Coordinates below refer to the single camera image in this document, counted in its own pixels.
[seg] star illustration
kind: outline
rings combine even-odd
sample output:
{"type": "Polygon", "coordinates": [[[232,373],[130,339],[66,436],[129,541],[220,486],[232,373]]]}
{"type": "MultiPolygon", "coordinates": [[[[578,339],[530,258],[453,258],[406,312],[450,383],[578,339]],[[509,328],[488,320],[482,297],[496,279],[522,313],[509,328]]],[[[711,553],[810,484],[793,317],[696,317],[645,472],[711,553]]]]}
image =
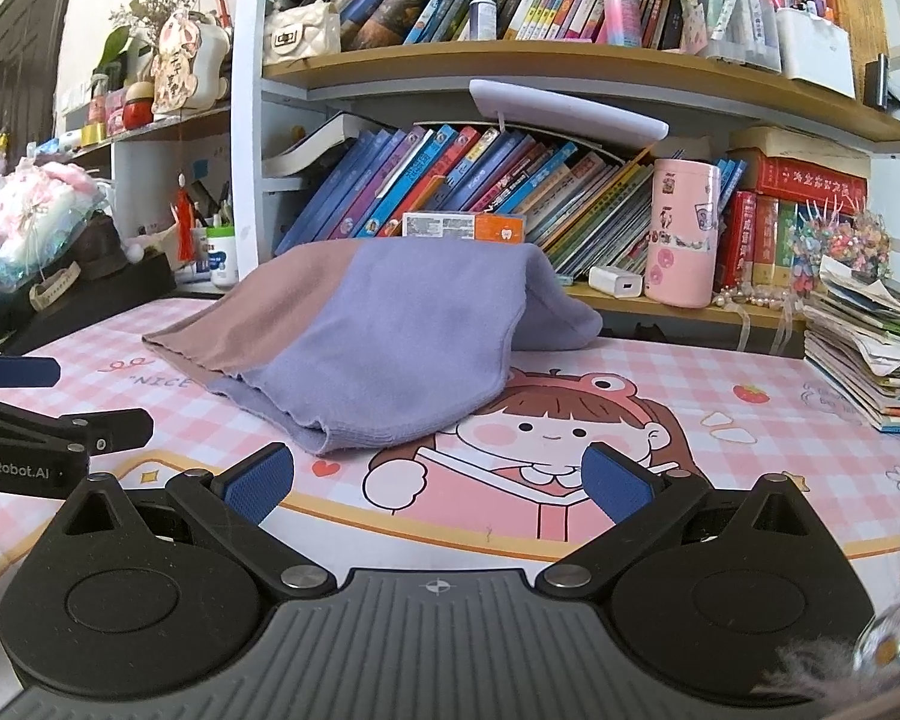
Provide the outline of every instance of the star illustration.
{"type": "Polygon", "coordinates": [[[790,471],[784,471],[783,475],[795,485],[797,485],[797,489],[801,493],[808,493],[810,491],[810,488],[807,487],[807,480],[805,476],[800,476],[799,474],[791,473],[790,471]]]}

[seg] strawberry illustration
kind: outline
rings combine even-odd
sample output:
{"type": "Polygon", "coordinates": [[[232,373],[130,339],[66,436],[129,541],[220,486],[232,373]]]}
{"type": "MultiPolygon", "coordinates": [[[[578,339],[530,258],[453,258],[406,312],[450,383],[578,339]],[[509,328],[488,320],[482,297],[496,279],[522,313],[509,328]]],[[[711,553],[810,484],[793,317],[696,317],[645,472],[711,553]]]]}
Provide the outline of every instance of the strawberry illustration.
{"type": "Polygon", "coordinates": [[[733,388],[735,394],[744,403],[768,403],[770,396],[763,389],[753,384],[738,384],[733,388]]]}

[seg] desk mat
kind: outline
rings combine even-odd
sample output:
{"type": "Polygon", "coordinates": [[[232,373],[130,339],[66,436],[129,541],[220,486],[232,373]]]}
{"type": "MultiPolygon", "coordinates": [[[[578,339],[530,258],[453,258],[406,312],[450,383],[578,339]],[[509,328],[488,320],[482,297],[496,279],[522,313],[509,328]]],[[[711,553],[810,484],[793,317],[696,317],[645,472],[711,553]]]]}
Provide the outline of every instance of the desk mat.
{"type": "MultiPolygon", "coordinates": [[[[59,384],[0,399],[48,415],[146,408],[155,423],[147,449],[94,459],[127,487],[159,487],[193,466],[225,469],[285,436],[140,343],[205,306],[156,301],[56,341],[36,353],[59,360],[59,384]]],[[[420,442],[325,458],[292,447],[293,492],[264,526],[340,579],[361,560],[437,571],[519,565],[533,581],[545,562],[612,526],[580,488],[583,448],[602,440],[650,469],[693,469],[718,488],[786,473],[849,557],[900,551],[900,437],[866,426],[806,362],[601,338],[511,363],[500,398],[420,442]],[[321,523],[375,541],[354,557],[321,523]]],[[[56,507],[0,494],[0,597],[56,507]]],[[[0,706],[18,689],[0,648],[0,706]]]]}

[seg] white jar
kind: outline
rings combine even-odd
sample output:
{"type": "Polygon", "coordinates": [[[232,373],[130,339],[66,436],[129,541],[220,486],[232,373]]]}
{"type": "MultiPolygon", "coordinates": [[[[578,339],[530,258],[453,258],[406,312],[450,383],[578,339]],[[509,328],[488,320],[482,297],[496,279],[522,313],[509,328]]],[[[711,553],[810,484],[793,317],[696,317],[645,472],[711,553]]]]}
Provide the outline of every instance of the white jar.
{"type": "Polygon", "coordinates": [[[237,236],[231,227],[207,228],[207,255],[210,260],[210,281],[215,287],[228,290],[240,280],[237,275],[237,236]]]}

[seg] red tassel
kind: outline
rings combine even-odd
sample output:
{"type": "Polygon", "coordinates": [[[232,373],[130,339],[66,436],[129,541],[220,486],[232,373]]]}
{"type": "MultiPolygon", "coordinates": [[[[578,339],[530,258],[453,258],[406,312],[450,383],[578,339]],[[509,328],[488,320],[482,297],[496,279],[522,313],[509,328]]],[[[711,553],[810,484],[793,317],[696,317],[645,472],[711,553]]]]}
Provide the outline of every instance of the red tassel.
{"type": "Polygon", "coordinates": [[[194,227],[194,207],[190,204],[187,191],[181,187],[176,191],[176,232],[178,245],[176,256],[181,263],[189,263],[197,259],[194,250],[194,236],[190,232],[194,227]]]}

